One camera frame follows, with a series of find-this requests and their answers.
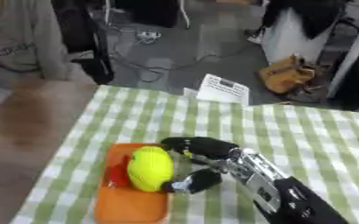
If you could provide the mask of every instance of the black glove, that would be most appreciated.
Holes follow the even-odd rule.
[[[280,196],[280,208],[269,214],[255,205],[270,224],[348,224],[325,200],[294,177],[278,179],[275,187]]]
[[[167,193],[198,193],[222,182],[220,173],[210,169],[194,171],[182,181],[165,182],[161,186],[162,191]]]
[[[175,150],[184,154],[184,150],[209,159],[226,159],[229,151],[238,148],[237,144],[227,143],[211,137],[168,137],[161,142],[162,147],[167,150]]]

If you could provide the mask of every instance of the cable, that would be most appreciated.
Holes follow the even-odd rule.
[[[110,26],[110,27],[114,27],[117,31],[120,32],[120,36],[118,37],[118,43],[119,43],[121,41],[121,37],[123,36],[122,29],[120,29],[118,27],[115,27],[115,26]],[[245,49],[247,49],[249,46],[252,46],[252,45],[244,45],[241,48],[239,48],[238,50],[233,51],[233,52],[228,53],[228,54],[225,54],[225,55],[218,55],[218,54],[204,55],[203,57],[201,57],[200,59],[195,60],[194,62],[185,64],[185,65],[181,65],[181,66],[175,66],[173,68],[167,68],[167,67],[161,67],[161,66],[142,66],[142,65],[138,64],[137,62],[130,61],[129,59],[126,59],[119,51],[117,51],[116,46],[113,47],[113,52],[109,56],[110,56],[111,59],[116,60],[116,61],[122,63],[125,66],[132,66],[132,67],[136,67],[136,68],[139,68],[139,69],[144,69],[144,70],[147,70],[149,72],[157,74],[157,77],[152,79],[152,80],[143,80],[140,77],[140,75],[138,76],[138,78],[142,82],[152,83],[152,82],[160,80],[163,77],[164,74],[162,73],[162,71],[171,73],[171,72],[179,71],[181,69],[194,67],[194,66],[197,66],[199,63],[201,63],[203,60],[205,60],[207,58],[210,58],[210,57],[215,57],[215,58],[218,58],[218,59],[222,60],[222,59],[226,59],[226,58],[229,58],[229,57],[237,56],[237,55],[242,54],[243,51]]]

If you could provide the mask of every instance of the brown bag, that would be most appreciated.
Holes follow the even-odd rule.
[[[260,70],[258,74],[270,91],[284,94],[314,78],[315,65],[293,55]]]

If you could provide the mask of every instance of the white table leg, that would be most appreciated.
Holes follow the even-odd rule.
[[[331,82],[331,86],[328,90],[327,98],[333,98],[339,89],[339,86],[341,85],[341,82],[343,81],[344,77],[346,76],[348,70],[352,67],[352,65],[355,63],[356,59],[359,57],[359,34],[356,38],[354,44],[351,46],[351,48],[348,51],[348,54],[344,61],[341,63],[339,70],[337,71],[336,75],[334,76],[334,79]]]
[[[185,10],[185,0],[179,0],[179,9],[181,10],[182,17],[185,20],[187,29],[190,28],[190,19],[187,15],[187,11]]]
[[[106,9],[104,13],[104,21],[106,22],[106,25],[109,25],[110,11],[111,11],[111,2],[110,0],[106,0]]]

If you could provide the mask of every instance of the orange tray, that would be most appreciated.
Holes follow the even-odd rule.
[[[109,223],[159,223],[167,214],[167,193],[142,192],[133,188],[128,181],[110,187],[110,172],[122,165],[130,154],[140,147],[154,143],[117,143],[108,150],[106,166],[98,188],[95,204],[95,220],[100,224]],[[126,167],[122,166],[125,175]]]

